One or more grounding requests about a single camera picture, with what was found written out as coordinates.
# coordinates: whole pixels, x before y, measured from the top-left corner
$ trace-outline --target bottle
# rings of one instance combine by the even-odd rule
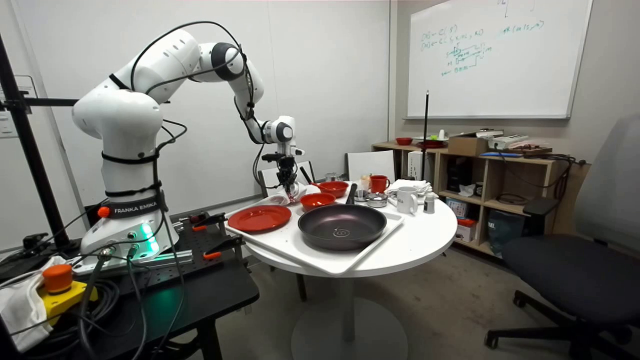
[[[436,214],[436,192],[427,195],[425,198],[425,212],[427,214]]]

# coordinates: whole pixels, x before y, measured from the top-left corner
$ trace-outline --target green light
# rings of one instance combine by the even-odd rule
[[[137,259],[148,259],[160,253],[159,241],[154,237],[154,229],[148,222],[141,225],[135,230],[135,238],[145,241],[145,242],[137,242]]]

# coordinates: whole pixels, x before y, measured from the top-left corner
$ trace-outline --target yellow object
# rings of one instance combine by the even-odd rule
[[[39,295],[46,309],[48,324],[55,326],[59,322],[59,317],[70,311],[75,305],[83,301],[83,295],[87,291],[84,282],[72,282],[72,289],[60,295],[48,295],[45,289],[39,289]]]

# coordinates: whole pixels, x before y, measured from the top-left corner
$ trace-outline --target white robotic arm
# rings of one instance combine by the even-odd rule
[[[278,179],[295,180],[295,120],[260,122],[254,107],[264,91],[253,62],[225,42],[196,45],[177,30],[153,42],[141,57],[116,70],[108,80],[83,96],[75,107],[75,122],[102,140],[102,180],[107,207],[101,222],[83,238],[83,254],[105,251],[124,241],[116,257],[151,259],[179,241],[165,225],[165,198],[156,171],[156,135],[163,129],[160,104],[190,78],[194,82],[229,82],[253,143],[278,145]]]

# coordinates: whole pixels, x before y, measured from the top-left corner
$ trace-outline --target floor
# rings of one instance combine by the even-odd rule
[[[225,360],[290,360],[296,320],[306,306],[336,301],[336,282],[306,279],[308,303],[303,303],[295,275],[273,273],[254,260],[250,271],[260,301],[219,322]],[[516,289],[529,292],[516,277],[467,251],[450,249],[447,257],[419,269],[354,285],[359,298],[382,305],[401,320],[409,336],[409,360],[569,359],[564,342],[500,341],[497,350],[485,346],[488,329],[545,326],[549,320],[513,305]]]

